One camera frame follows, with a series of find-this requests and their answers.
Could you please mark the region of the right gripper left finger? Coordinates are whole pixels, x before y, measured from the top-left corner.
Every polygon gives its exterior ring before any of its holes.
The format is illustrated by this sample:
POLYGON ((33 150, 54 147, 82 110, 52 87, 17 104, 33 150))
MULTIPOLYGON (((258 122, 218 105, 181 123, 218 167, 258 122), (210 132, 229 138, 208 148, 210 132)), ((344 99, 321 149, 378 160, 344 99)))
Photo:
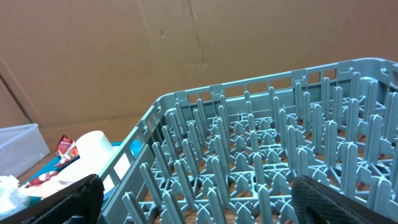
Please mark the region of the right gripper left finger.
POLYGON ((35 205, 1 220, 1 223, 96 224, 103 199, 103 181, 100 176, 90 174, 35 205))

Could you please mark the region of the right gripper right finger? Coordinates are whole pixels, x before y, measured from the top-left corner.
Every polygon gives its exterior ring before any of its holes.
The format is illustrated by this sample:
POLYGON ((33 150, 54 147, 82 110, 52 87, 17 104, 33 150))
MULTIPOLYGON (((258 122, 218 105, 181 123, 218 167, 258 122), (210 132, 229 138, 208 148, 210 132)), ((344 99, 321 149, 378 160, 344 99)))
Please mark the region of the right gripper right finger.
POLYGON ((395 223, 306 175, 294 179, 291 194, 299 224, 395 223))

